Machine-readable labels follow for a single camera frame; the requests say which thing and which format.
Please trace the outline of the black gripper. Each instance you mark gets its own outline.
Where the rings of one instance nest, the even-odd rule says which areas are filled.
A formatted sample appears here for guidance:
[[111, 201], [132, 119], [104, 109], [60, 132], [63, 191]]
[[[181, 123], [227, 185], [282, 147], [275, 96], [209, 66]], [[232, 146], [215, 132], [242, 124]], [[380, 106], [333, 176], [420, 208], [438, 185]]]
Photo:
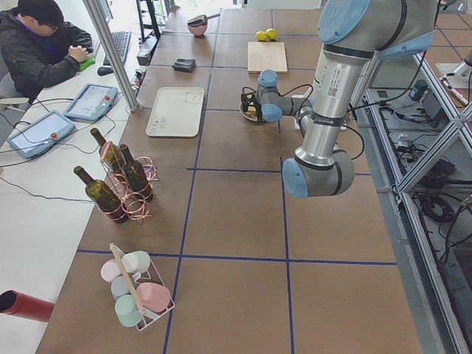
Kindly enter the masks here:
[[260, 104], [253, 94], [246, 95], [246, 118], [252, 122], [262, 122]]

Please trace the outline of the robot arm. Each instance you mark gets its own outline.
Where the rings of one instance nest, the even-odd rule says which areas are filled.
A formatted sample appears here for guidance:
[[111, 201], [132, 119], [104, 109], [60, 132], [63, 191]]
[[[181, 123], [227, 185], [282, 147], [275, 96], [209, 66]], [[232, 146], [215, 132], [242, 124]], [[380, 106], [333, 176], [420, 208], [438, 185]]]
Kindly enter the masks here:
[[337, 147], [347, 109], [365, 63], [426, 51], [433, 41], [438, 1], [328, 1], [319, 18], [322, 41], [308, 97], [284, 97], [271, 69], [258, 77], [255, 102], [266, 122], [293, 116], [303, 135], [282, 179], [296, 198], [339, 195], [355, 175]]

